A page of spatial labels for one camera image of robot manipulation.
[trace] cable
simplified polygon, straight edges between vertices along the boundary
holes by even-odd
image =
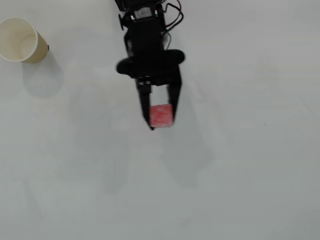
[[[185,18],[185,15],[181,12],[181,19],[174,24],[172,27],[170,27],[169,29],[166,30],[166,32],[170,32],[172,29],[174,29],[176,26],[178,26]]]
[[[167,32],[167,34],[168,34],[168,36],[170,37],[170,40],[169,40],[168,45],[166,46],[166,49],[165,49],[165,50],[168,50],[168,49],[169,49],[170,44],[171,44],[171,40],[172,40],[171,34],[170,34],[169,32]]]
[[[174,24],[174,23],[179,19],[180,15],[181,15],[181,13],[182,13],[182,5],[181,5],[181,3],[180,3],[179,0],[177,0],[177,2],[179,3],[179,9],[175,8],[176,6],[172,6],[172,5],[169,5],[169,6],[172,6],[172,7],[174,7],[175,9],[177,9],[177,10],[179,11],[179,15],[176,17],[176,19],[175,19],[173,22],[171,22],[170,24],[168,24],[166,27],[170,27],[172,24]],[[167,12],[167,10],[168,10],[168,4],[166,5],[165,13]]]
[[[166,6],[165,6],[165,10],[164,10],[164,12],[166,13],[166,12],[168,11],[168,7],[171,6],[171,7],[175,8],[176,10],[179,11],[178,17],[177,17],[172,23],[170,23],[169,25],[166,25],[166,28],[167,28],[167,27],[170,27],[171,25],[172,25],[172,26],[171,26],[170,28],[167,28],[166,31],[165,31],[165,32],[163,33],[163,35],[162,35],[163,38],[165,37],[166,34],[168,34],[168,36],[170,37],[170,40],[169,40],[168,45],[167,45],[167,47],[166,47],[166,50],[169,49],[170,44],[171,44],[171,41],[172,41],[172,36],[171,36],[171,34],[170,34],[169,32],[170,32],[173,28],[175,28],[177,25],[179,25],[179,24],[184,20],[184,18],[185,18],[185,15],[182,13],[182,5],[181,5],[181,3],[180,3],[179,0],[177,0],[177,2],[179,3],[179,7],[180,7],[180,8],[177,7],[176,5],[171,4],[171,3],[167,3]]]

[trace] cup rim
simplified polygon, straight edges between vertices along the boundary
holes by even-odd
[[[22,18],[22,17],[19,17],[19,16],[15,16],[15,17],[8,17],[6,18],[5,20],[3,20],[2,22],[0,22],[0,25],[3,24],[5,21],[8,21],[8,20],[11,20],[11,19],[22,19],[24,21],[26,21],[28,24],[30,24],[30,26],[33,28],[34,30],[34,33],[35,33],[35,46],[34,46],[34,49],[33,51],[29,54],[29,56],[23,58],[23,59],[20,59],[20,60],[10,60],[10,59],[7,59],[6,57],[2,56],[2,54],[0,53],[0,56],[9,61],[9,62],[12,62],[12,63],[21,63],[21,62],[24,62],[25,60],[29,59],[36,51],[37,49],[37,46],[38,46],[38,41],[39,41],[39,37],[38,37],[38,32],[36,30],[36,28],[33,26],[33,24],[31,22],[29,22],[27,19],[25,18]]]

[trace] robotic arm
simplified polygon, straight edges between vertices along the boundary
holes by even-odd
[[[179,64],[185,60],[182,51],[166,50],[164,47],[169,31],[177,25],[176,23],[171,28],[166,25],[162,6],[164,1],[115,0],[119,10],[124,12],[123,16],[119,14],[119,20],[121,28],[127,28],[124,42],[128,54],[128,58],[120,61],[116,69],[118,73],[135,79],[143,117],[152,130],[170,127],[175,120],[182,86]],[[184,18],[181,7],[178,18],[180,16],[179,22]],[[167,85],[169,104],[151,107],[152,86],[162,85]],[[165,117],[162,120],[160,117],[159,120],[164,109],[170,112],[166,112],[163,115]]]

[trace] white paper cup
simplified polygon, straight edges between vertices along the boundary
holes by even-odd
[[[36,64],[48,53],[48,44],[35,27],[21,17],[0,23],[0,56],[9,62]]]

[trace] black wire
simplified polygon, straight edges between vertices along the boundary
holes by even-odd
[[[181,13],[181,9],[178,8],[176,5],[173,5],[172,3],[167,3],[165,5],[165,10],[164,10],[165,13],[168,11],[168,6],[171,6],[171,7],[175,8],[175,9],[177,9]]]
[[[181,19],[180,19],[177,23],[175,23],[173,26],[171,26],[170,28],[168,28],[168,29],[163,33],[163,35],[162,35],[163,38],[164,38],[164,36],[165,36],[166,34],[168,34],[168,35],[170,36],[170,40],[169,40],[168,46],[166,47],[167,50],[169,49],[170,44],[171,44],[171,41],[172,41],[172,36],[171,36],[171,34],[170,34],[169,32],[170,32],[172,29],[174,29],[176,26],[178,26],[178,25],[184,20],[184,18],[185,18],[185,15],[182,13],[181,8],[179,8],[179,7],[177,7],[176,5],[173,5],[173,4],[171,4],[171,3],[167,3],[167,4],[166,4],[166,6],[165,6],[165,11],[164,11],[165,13],[166,13],[167,10],[168,10],[168,6],[171,6],[171,7],[175,8],[175,9],[177,9],[177,10],[179,11],[179,15],[178,15],[178,17],[176,18],[176,20],[173,21],[173,23],[175,23],[180,16],[181,16]]]
[[[167,29],[165,32],[171,31],[174,27],[176,27],[178,24],[180,24],[180,23],[184,20],[184,18],[185,18],[184,14],[181,12],[181,9],[178,8],[176,5],[173,5],[173,4],[171,4],[171,3],[167,3],[167,4],[166,4],[165,11],[164,11],[165,13],[166,13],[167,10],[168,10],[168,6],[171,6],[171,7],[175,8],[175,9],[177,9],[177,10],[179,11],[178,18],[181,16],[181,19],[180,19],[176,24],[174,24],[172,27],[170,27],[169,29]]]
[[[169,47],[170,47],[170,44],[171,44],[171,40],[172,40],[172,36],[171,36],[171,34],[170,34],[169,32],[167,32],[167,34],[169,35],[169,37],[170,37],[170,40],[169,40],[169,43],[168,43],[168,45],[166,46],[166,50],[168,50],[168,49],[169,49]]]
[[[165,13],[167,12],[167,10],[168,10],[168,5],[169,5],[169,3],[166,5],[166,9],[165,9]],[[177,6],[175,6],[175,5],[169,5],[169,6],[172,6],[173,8],[175,8],[175,9],[177,9],[178,11],[179,11],[179,14],[178,14],[178,16],[176,17],[176,19],[173,21],[173,22],[171,22],[170,24],[168,24],[167,25],[167,27],[169,27],[169,26],[171,26],[172,24],[174,24],[178,19],[179,19],[179,17],[180,17],[180,15],[181,15],[181,8],[178,8]]]
[[[176,23],[174,24],[172,27],[170,27],[169,29],[166,30],[166,32],[170,32],[172,29],[174,29],[176,26],[178,26],[185,18],[185,15],[181,12],[181,19]]]

